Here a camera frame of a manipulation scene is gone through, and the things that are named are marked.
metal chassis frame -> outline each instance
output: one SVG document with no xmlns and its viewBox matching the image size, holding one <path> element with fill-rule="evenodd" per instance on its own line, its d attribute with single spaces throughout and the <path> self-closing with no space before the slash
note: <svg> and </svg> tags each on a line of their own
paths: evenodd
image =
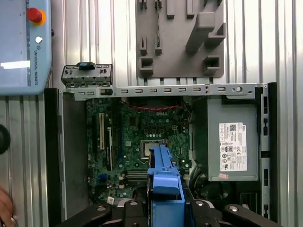
<svg viewBox="0 0 303 227">
<path fill-rule="evenodd" d="M 206 84 L 206 85 L 187 85 L 187 86 L 143 86 L 143 87 L 86 87 L 86 88 L 67 88 L 59 93 L 59 113 L 60 117 L 63 116 L 63 93 L 72 93 L 75 101 L 83 101 L 91 98 L 102 98 L 102 97 L 136 97 L 136 96 L 227 96 L 229 99 L 255 99 L 255 88 L 262 87 L 263 93 L 261 94 L 261 108 L 260 117 L 261 119 L 269 119 L 269 114 L 263 113 L 263 97 L 268 97 L 268 84 Z M 111 96 L 101 95 L 104 89 L 111 89 L 113 94 Z M 166 89 L 171 89 L 171 92 L 165 92 Z M 261 121 L 261 128 L 264 127 L 263 120 Z M 270 186 L 264 185 L 264 169 L 269 170 L 269 158 L 261 158 L 261 152 L 269 152 L 269 129 L 270 125 L 267 123 L 268 135 L 263 135 L 261 130 L 260 135 L 260 147 L 259 147 L 259 176 L 261 182 L 261 209 L 262 215 L 265 213 L 270 214 Z M 65 166 L 64 160 L 64 130 L 61 130 L 60 134 L 60 147 L 61 147 L 61 165 Z M 66 181 L 65 173 L 61 174 L 62 179 L 62 205 L 63 205 L 63 219 L 67 218 L 66 212 Z"/>
</svg>

red cable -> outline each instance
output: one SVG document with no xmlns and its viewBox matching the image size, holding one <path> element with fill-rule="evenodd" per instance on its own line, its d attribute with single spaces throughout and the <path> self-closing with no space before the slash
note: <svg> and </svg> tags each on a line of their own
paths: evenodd
<svg viewBox="0 0 303 227">
<path fill-rule="evenodd" d="M 149 110 L 149 111 L 164 111 L 164 110 L 170 110 L 179 107 L 179 105 L 172 105 L 172 106 L 167 106 L 164 108 L 147 108 L 147 107 L 140 107 L 140 106 L 135 106 L 135 105 L 130 105 L 129 107 L 135 108 L 137 110 Z"/>
</svg>

white led light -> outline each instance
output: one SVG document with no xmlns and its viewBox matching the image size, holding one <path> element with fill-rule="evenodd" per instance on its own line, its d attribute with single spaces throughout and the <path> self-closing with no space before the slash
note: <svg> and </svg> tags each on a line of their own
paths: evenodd
<svg viewBox="0 0 303 227">
<path fill-rule="evenodd" d="M 43 41 L 43 38 L 42 38 L 41 36 L 36 36 L 35 42 L 36 42 L 37 44 L 42 43 L 42 41 Z"/>
</svg>

pcie slot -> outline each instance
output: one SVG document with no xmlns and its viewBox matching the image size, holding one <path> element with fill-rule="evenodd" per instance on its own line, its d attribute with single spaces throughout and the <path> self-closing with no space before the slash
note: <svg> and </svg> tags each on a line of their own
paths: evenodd
<svg viewBox="0 0 303 227">
<path fill-rule="evenodd" d="M 106 131 L 106 151 L 107 151 L 107 170 L 113 170 L 113 149 L 112 149 L 112 128 L 107 127 Z"/>
<path fill-rule="evenodd" d="M 98 159 L 98 157 L 97 157 L 98 135 L 97 135 L 97 116 L 96 115 L 93 115 L 91 117 L 91 123 L 92 123 L 92 126 L 91 126 L 91 129 L 92 129 L 92 132 L 91 132 L 92 153 L 94 154 L 95 160 L 97 160 Z"/>
<path fill-rule="evenodd" d="M 104 113 L 99 113 L 100 150 L 105 150 Z"/>
</svg>

cable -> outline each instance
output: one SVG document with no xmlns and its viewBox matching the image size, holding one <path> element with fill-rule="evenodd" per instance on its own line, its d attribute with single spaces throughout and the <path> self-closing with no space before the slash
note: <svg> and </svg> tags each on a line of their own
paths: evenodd
<svg viewBox="0 0 303 227">
<path fill-rule="evenodd" d="M 171 105 L 171 106 L 166 106 L 166 107 L 160 107 L 160 108 L 148 108 L 148 107 L 141 107 L 141 106 L 136 106 L 136 105 L 130 105 L 126 102 L 121 101 L 122 103 L 128 105 L 130 108 L 134 108 L 137 110 L 146 110 L 146 111 L 164 111 L 164 110 L 171 110 L 179 107 L 180 105 Z"/>
</svg>

